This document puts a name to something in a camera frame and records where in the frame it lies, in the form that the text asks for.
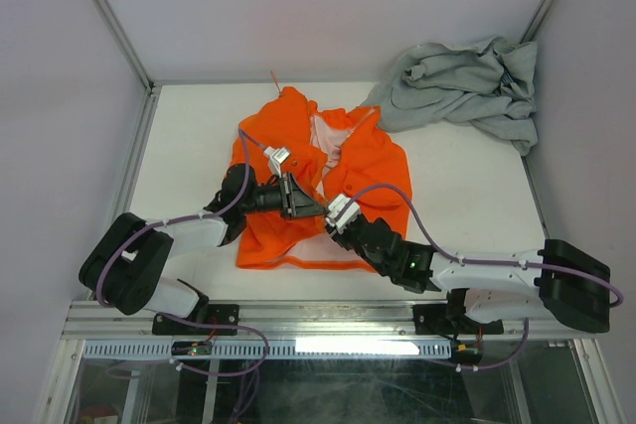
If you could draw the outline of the orange zip jacket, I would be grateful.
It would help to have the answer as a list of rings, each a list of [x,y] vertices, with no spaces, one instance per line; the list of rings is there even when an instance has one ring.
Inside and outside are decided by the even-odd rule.
[[[239,127],[253,141],[235,142],[231,162],[249,161],[259,182],[271,176],[266,147],[284,147],[290,156],[282,169],[294,175],[313,198],[328,203],[340,194],[361,193],[359,204],[368,220],[383,219],[405,234],[412,196],[407,157],[401,146],[379,127],[377,106],[322,110],[293,86]],[[344,271],[371,267],[354,252],[335,243],[318,217],[285,220],[278,212],[251,214],[240,236],[236,266],[272,270],[292,265],[301,269]]]

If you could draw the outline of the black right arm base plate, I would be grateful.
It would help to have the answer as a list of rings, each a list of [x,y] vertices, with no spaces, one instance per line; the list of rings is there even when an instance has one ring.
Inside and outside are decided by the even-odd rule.
[[[450,304],[419,304],[412,306],[415,333],[419,336],[436,335],[451,337],[459,335],[502,335],[501,320],[486,324],[467,316],[464,306]]]

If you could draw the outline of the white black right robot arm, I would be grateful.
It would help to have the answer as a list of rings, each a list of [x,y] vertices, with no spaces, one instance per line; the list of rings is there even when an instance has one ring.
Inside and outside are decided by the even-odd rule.
[[[610,269],[566,241],[548,239],[539,250],[509,257],[464,258],[408,241],[381,218],[329,217],[326,230],[402,289],[445,293],[445,323],[456,332],[534,318],[591,334],[610,329]]]

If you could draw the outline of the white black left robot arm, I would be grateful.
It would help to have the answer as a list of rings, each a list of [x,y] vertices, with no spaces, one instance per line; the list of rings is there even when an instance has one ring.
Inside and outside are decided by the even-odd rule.
[[[326,214],[293,174],[260,184],[253,167],[238,163],[200,212],[154,223],[132,212],[119,215],[83,262],[79,282],[124,315],[155,309],[173,314],[183,331],[199,332],[209,318],[199,303],[202,295],[183,281],[166,279],[166,262],[200,248],[228,245],[246,230],[250,214],[269,212],[283,220]]]

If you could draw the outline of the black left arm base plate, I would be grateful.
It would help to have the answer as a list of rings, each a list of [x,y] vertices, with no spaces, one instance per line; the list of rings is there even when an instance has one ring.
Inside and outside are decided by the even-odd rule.
[[[174,319],[157,314],[152,324],[154,336],[235,336],[239,323],[239,304],[208,303],[196,308],[187,318]]]

